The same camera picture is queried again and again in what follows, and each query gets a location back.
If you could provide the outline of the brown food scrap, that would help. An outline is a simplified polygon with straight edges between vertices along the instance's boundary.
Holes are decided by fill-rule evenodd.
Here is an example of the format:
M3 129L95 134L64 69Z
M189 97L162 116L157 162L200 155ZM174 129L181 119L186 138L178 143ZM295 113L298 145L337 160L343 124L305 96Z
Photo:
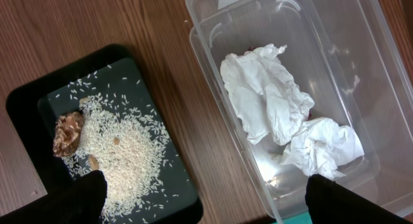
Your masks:
M83 115L79 112L69 112L66 115L59 116L56 121L53 140L55 157L63 158L76 152L84 124Z

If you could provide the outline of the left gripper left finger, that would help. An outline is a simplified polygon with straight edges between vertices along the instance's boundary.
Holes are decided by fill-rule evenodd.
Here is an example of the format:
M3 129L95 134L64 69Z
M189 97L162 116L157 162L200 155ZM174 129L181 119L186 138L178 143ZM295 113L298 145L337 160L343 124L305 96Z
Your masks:
M1 223L98 223L106 194L104 174L94 170L68 188L1 216Z

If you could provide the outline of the white napkin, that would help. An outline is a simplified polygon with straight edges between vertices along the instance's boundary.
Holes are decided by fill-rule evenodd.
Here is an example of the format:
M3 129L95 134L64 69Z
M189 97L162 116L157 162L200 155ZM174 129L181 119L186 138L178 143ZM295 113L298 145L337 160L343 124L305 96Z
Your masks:
M278 158L278 163L293 165L306 176L320 174L333 180L345 176L338 167L364 155L363 146L352 127L319 117L303 123Z
M267 135L277 145L287 144L315 105L281 64L278 56L286 49L269 44L243 55L228 54L221 62L229 100L253 145Z

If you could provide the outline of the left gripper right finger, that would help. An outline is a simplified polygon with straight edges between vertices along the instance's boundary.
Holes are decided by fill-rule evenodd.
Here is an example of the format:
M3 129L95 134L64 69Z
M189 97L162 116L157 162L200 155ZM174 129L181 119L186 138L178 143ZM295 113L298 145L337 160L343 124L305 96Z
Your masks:
M305 202L313 224L410 224L319 174L309 177Z

